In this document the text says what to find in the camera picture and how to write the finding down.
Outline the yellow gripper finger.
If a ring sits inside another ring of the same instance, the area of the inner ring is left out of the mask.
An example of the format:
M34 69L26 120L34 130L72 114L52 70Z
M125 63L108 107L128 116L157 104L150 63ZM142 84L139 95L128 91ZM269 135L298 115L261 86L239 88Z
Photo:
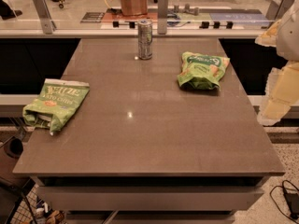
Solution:
M298 101L299 62L288 61L281 69L273 68L268 75L257 120L263 126L272 126Z
M276 38L280 23L281 20L275 21L265 32L255 39L255 43L260 46L275 48L277 46Z

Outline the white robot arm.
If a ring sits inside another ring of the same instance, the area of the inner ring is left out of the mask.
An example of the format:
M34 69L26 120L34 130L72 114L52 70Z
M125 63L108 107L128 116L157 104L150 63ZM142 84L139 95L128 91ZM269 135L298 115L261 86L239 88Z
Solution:
M259 35L255 43L275 48L277 55L287 61L281 69L271 69L259 107L258 122L272 126L299 101L299 0Z

